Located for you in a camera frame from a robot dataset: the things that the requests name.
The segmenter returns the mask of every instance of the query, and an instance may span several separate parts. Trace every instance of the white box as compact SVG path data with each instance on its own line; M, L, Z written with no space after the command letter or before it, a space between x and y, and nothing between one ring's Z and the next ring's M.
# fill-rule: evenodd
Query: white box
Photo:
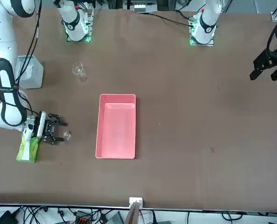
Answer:
M15 69L15 79L19 76L21 67L26 56L18 56ZM36 89L41 88L43 80L43 66L35 56L32 56L26 71L22 74L20 80L20 87L23 89Z

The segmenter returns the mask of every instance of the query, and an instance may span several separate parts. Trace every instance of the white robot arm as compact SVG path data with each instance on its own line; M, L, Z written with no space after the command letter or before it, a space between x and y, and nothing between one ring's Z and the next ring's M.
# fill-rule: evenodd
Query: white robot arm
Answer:
M27 119L27 103L19 97L14 79L17 44L12 17L30 17L34 11L34 0L0 0L0 127L18 131Z
M56 125L67 125L56 114L47 117L46 112L40 111L38 116L28 115L27 96L19 90L19 78L14 78L15 69L19 68L16 68L17 43L12 17L31 17L34 11L35 0L0 0L0 127L23 132L28 149L32 136L39 139L44 137L43 141L52 145L64 141L64 138L54 136L53 132Z
M204 11L197 14L197 24L192 37L201 44L211 41L216 28L216 22L222 12L221 0L206 0Z
M73 41L80 41L89 32L86 28L85 13L83 10L76 10L74 2L71 0L54 0L54 5L58 8L67 35Z

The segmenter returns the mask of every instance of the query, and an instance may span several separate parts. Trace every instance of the small glass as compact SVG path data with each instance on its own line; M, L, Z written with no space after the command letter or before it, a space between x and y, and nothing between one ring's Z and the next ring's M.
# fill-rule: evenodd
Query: small glass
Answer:
M75 62L72 66L72 73L79 77L79 80L84 83L88 80L86 71L84 70L83 63Z

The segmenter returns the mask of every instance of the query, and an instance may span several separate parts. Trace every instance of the pink tray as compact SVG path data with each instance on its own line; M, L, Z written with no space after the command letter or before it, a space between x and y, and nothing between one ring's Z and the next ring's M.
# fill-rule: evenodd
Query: pink tray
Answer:
M96 158L134 159L135 120L135 95L101 94Z

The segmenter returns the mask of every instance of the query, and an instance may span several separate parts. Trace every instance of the brown table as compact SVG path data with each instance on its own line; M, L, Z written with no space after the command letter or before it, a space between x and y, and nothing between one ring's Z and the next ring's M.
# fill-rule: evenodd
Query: brown table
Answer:
M172 12L162 15L185 22ZM188 29L126 10L101 10L91 43L66 43L56 9L44 8L35 56L34 110L57 113L73 137L17 162L20 133L0 128L0 202L277 211L277 81L249 80L274 23L222 14L214 47L191 47ZM34 19L15 19L19 54ZM71 73L87 66L89 82ZM99 95L137 96L134 160L95 158Z

